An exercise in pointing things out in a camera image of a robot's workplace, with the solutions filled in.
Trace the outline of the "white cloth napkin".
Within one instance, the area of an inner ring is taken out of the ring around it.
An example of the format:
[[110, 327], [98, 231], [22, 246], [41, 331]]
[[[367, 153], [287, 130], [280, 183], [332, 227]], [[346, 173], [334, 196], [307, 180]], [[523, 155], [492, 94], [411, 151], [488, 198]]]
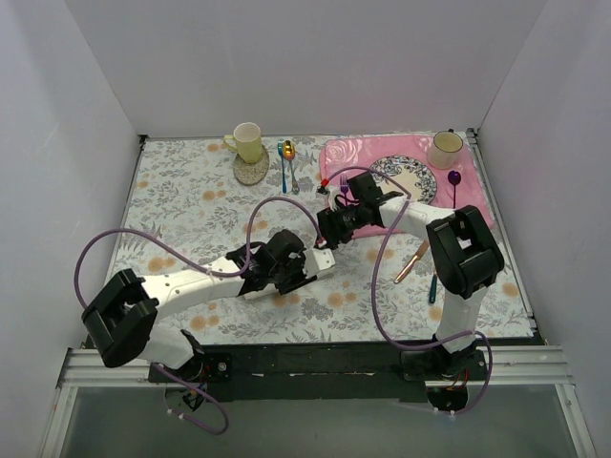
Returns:
[[281, 283], [280, 285], [270, 283], [264, 289], [260, 291], [248, 292], [244, 294], [242, 297], [246, 300], [254, 301], [254, 300], [258, 300], [259, 298], [267, 297], [267, 296], [274, 295], [274, 294], [279, 294], [283, 296], [297, 289], [300, 289], [312, 282], [324, 279], [330, 276], [331, 274], [333, 274], [334, 271], [335, 271], [335, 267], [332, 266], [328, 269], [324, 269], [320, 271], [318, 274], [311, 276], [309, 278], [302, 277], [300, 279], [289, 280], [289, 281], [285, 281]]

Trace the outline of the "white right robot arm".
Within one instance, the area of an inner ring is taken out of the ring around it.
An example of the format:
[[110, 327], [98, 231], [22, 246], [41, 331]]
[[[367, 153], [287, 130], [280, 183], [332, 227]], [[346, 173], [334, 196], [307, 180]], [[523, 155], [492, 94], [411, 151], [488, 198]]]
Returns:
[[350, 198], [340, 197], [322, 181], [318, 191], [328, 207], [318, 212], [318, 225], [330, 249], [352, 241], [366, 226], [420, 238], [429, 245], [438, 280], [445, 289], [442, 318], [428, 343], [396, 343], [402, 368], [410, 377], [453, 379], [474, 361], [476, 321], [488, 288], [504, 269], [505, 261], [480, 211], [412, 202], [407, 194], [383, 192], [370, 171], [348, 181]]

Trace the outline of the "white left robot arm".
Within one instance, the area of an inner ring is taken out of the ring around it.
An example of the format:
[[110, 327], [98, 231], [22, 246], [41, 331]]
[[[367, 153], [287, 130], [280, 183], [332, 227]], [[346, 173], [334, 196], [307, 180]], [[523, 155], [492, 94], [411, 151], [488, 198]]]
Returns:
[[329, 249], [306, 248], [299, 237], [282, 230], [269, 242], [248, 242], [192, 269], [144, 277], [122, 270], [85, 306], [81, 320], [106, 366], [141, 358], [191, 382], [203, 369], [198, 342], [185, 331], [159, 327], [159, 321], [218, 299], [271, 290], [286, 294], [316, 281], [333, 265]]

